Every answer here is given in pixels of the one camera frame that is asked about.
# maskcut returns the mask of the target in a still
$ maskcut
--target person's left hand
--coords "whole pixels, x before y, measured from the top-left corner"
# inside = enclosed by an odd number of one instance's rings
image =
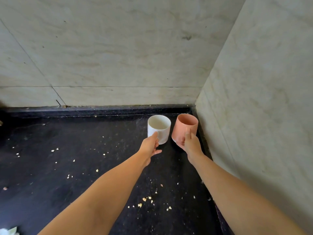
[[[145,138],[140,146],[139,153],[147,158],[146,166],[149,165],[151,157],[155,154],[159,154],[162,150],[157,150],[159,146],[159,139],[157,138],[157,132],[154,132],[150,137]]]

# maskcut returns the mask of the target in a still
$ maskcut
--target pink mug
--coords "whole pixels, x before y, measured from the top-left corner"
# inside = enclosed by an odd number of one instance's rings
[[[180,114],[177,119],[172,133],[173,141],[182,148],[185,145],[186,130],[196,134],[198,129],[198,119],[190,114]]]

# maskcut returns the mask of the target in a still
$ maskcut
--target person's left arm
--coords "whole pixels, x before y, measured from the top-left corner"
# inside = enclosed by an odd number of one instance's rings
[[[144,139],[136,154],[103,174],[38,235],[108,234],[151,156],[161,152],[158,145],[157,133]]]

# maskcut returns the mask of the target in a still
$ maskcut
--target person's right arm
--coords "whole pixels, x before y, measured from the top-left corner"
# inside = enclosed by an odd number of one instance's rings
[[[236,235],[305,235],[276,206],[205,156],[194,134],[186,133],[183,148]]]

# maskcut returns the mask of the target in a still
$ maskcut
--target beige marble tile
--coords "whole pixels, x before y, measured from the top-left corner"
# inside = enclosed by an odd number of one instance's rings
[[[49,86],[47,80],[1,21],[0,86]]]
[[[245,0],[0,0],[53,86],[202,87]]]
[[[194,103],[200,87],[55,87],[68,106]]]
[[[283,4],[246,0],[204,90],[241,178],[311,234],[313,27]]]
[[[230,174],[240,178],[239,172],[228,149],[214,112],[211,109],[210,103],[205,96],[204,90],[201,90],[200,95],[197,98],[196,110],[213,161]]]
[[[52,87],[0,87],[0,107],[63,105]]]

